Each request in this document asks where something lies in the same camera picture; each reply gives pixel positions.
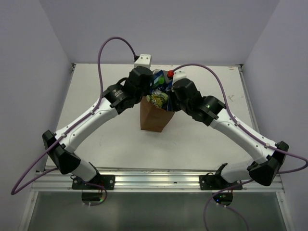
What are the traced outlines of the blue Burts chilli bag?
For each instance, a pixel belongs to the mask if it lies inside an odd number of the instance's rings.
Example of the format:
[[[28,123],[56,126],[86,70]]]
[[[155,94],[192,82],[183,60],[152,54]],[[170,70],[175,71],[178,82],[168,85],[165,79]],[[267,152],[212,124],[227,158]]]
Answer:
[[[166,111],[172,111],[172,84],[173,81],[170,81],[166,87],[166,94],[168,95]]]

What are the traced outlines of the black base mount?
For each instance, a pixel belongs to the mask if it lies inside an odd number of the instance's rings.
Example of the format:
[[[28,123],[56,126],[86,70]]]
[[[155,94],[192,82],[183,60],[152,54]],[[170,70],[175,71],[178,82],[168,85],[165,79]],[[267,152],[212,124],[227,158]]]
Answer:
[[[72,189],[81,190],[81,200],[87,206],[102,204],[107,196],[108,190],[115,187],[115,175],[99,175],[91,182],[83,181],[81,178],[72,175]]]
[[[205,175],[200,175],[199,185],[201,190],[222,190],[236,185],[236,187],[232,188],[231,190],[228,190],[227,192],[221,192],[213,197],[213,200],[216,203],[229,206],[233,201],[233,190],[242,190],[243,187],[238,186],[241,181],[239,181],[239,183],[236,181],[229,183],[224,180],[224,178],[221,176],[221,172],[226,165],[227,163],[222,164],[214,174],[209,172]]]

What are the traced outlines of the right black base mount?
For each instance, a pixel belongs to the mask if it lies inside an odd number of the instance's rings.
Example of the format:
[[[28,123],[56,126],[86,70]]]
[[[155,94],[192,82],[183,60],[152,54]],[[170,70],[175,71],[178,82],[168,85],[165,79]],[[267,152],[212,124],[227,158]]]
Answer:
[[[209,172],[205,175],[200,175],[199,185],[201,190],[222,190],[236,185],[236,187],[232,188],[231,190],[228,190],[227,192],[221,192],[213,197],[213,200],[216,203],[229,206],[233,201],[233,190],[242,190],[243,187],[238,186],[241,181],[239,181],[239,183],[236,181],[229,183],[224,180],[224,178],[221,176],[221,172],[226,165],[227,163],[222,164],[214,174]]]

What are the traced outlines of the grey-green Himalaya snack packet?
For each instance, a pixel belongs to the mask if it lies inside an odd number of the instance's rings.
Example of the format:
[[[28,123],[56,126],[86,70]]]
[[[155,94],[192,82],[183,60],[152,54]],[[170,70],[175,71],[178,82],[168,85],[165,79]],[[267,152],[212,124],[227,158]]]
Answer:
[[[159,108],[162,108],[162,106],[168,102],[168,98],[169,96],[160,90],[155,90],[150,95],[146,96],[148,102],[151,102]]]

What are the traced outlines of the brown paper bag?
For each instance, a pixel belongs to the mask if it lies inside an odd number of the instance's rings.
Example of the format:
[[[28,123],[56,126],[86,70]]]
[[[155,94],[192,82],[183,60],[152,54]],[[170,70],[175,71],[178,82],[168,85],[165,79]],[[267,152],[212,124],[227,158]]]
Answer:
[[[140,128],[145,131],[162,132],[175,112],[156,107],[143,97],[140,102]]]

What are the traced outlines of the aluminium mounting rail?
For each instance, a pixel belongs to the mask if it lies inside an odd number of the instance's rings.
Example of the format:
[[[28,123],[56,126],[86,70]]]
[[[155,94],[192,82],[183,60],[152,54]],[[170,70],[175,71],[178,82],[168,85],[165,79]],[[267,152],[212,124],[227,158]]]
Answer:
[[[185,192],[196,193],[201,190],[199,176],[206,175],[201,170],[172,169],[120,169],[100,168],[102,175],[114,175],[114,192]],[[37,192],[69,192],[73,181],[70,175],[62,175],[59,171],[49,173],[32,186]]]

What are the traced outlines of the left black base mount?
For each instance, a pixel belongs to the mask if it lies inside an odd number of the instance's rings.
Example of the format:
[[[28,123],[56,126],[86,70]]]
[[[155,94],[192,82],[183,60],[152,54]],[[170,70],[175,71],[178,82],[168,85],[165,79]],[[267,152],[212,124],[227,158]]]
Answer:
[[[72,175],[72,189],[81,190],[81,200],[87,206],[102,204],[107,196],[108,190],[115,187],[115,175],[99,175],[91,182],[83,181],[81,178]]]

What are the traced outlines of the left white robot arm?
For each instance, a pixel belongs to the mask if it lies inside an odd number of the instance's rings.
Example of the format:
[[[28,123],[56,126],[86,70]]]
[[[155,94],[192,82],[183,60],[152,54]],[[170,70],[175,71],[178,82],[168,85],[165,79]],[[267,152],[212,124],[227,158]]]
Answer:
[[[89,189],[99,186],[97,169],[78,157],[75,150],[101,125],[138,104],[149,93],[152,82],[152,71],[137,66],[128,77],[103,91],[95,104],[68,126],[55,133],[49,130],[43,133],[47,154],[63,175],[72,173],[82,179]]]

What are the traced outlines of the blue-green Burts sea salt bag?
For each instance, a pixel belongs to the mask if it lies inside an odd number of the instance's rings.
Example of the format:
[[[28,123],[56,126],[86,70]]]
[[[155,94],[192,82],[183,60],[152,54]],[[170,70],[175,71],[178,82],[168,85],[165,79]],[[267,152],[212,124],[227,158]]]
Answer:
[[[153,71],[153,84],[151,86],[152,90],[166,91],[170,80],[167,77],[167,72],[164,70],[155,69]]]

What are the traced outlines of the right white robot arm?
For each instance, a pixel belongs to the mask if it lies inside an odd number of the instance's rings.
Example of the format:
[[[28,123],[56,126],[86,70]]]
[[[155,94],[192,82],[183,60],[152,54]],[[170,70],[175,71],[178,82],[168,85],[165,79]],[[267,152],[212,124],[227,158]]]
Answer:
[[[251,159],[235,164],[222,164],[206,182],[212,187],[225,189],[239,180],[254,180],[270,186],[284,163],[289,145],[272,141],[247,124],[229,115],[226,105],[214,96],[202,96],[195,84],[182,78],[172,85],[173,97],[178,108],[222,134],[244,149]]]

